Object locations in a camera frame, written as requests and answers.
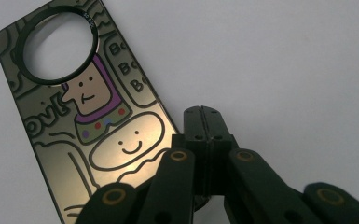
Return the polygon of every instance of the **brass rivet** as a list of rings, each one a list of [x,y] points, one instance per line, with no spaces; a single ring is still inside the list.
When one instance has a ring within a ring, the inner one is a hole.
[[[119,196],[115,200],[109,199],[109,196],[113,193],[118,193]],[[126,191],[124,189],[110,189],[103,196],[103,203],[106,205],[116,205],[121,203],[126,198]]]
[[[316,193],[322,201],[331,205],[339,206],[345,202],[344,198],[332,189],[318,189]]]
[[[254,156],[252,153],[247,151],[239,151],[237,152],[237,159],[240,161],[252,161],[254,160]]]
[[[170,157],[174,161],[185,161],[187,159],[187,154],[184,151],[174,151],[171,153]]]

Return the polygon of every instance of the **metal tag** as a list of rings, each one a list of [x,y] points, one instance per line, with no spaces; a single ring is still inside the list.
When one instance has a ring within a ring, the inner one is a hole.
[[[89,23],[90,55],[66,77],[35,77],[23,60],[27,37],[63,12]],[[101,1],[51,1],[10,24],[0,62],[62,223],[75,223],[99,187],[154,175],[176,130]]]

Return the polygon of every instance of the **white surface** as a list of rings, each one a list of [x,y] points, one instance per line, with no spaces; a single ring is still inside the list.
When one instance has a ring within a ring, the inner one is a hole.
[[[24,46],[25,65],[34,76],[64,77],[89,56],[92,32],[83,17],[66,12],[38,27],[30,33]]]
[[[0,0],[0,29],[45,3]],[[180,129],[208,105],[289,186],[359,200],[359,1],[104,3]],[[0,223],[59,222],[0,65]]]

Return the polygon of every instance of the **smiley face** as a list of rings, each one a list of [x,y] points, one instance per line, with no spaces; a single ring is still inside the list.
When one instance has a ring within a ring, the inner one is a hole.
[[[62,100],[74,100],[77,111],[84,116],[104,107],[112,99],[112,93],[94,63],[66,84],[68,89]]]
[[[124,143],[123,143],[123,141],[118,141],[118,144],[119,145],[124,145]],[[130,144],[130,148],[132,147],[132,145],[137,145],[136,144],[136,141],[134,142],[134,143],[131,143]],[[140,149],[142,148],[142,141],[138,141],[138,146],[136,146],[136,148],[134,148],[134,149],[128,149],[128,148],[122,148],[121,150],[124,152],[124,153],[127,153],[127,154],[134,154],[134,153],[136,153],[136,152],[138,152]]]
[[[157,114],[144,112],[134,116],[93,148],[90,165],[99,171],[126,167],[158,146],[164,132],[163,121]]]

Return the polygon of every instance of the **printed cartoon character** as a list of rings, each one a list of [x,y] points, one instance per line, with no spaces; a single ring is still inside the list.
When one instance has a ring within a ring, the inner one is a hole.
[[[144,112],[127,120],[121,128],[107,134],[89,154],[89,162],[96,182],[103,186],[119,181],[124,175],[142,173],[141,179],[131,181],[131,184],[137,185],[147,180],[147,177],[151,177],[155,173],[154,168],[140,168],[146,161],[153,163],[157,168],[156,159],[163,149],[158,146],[162,143],[164,146],[170,144],[163,142],[166,141],[164,130],[164,122],[159,115]]]
[[[62,101],[76,104],[76,133],[84,145],[93,143],[109,126],[119,124],[132,113],[97,54],[83,73],[62,87],[65,90]]]

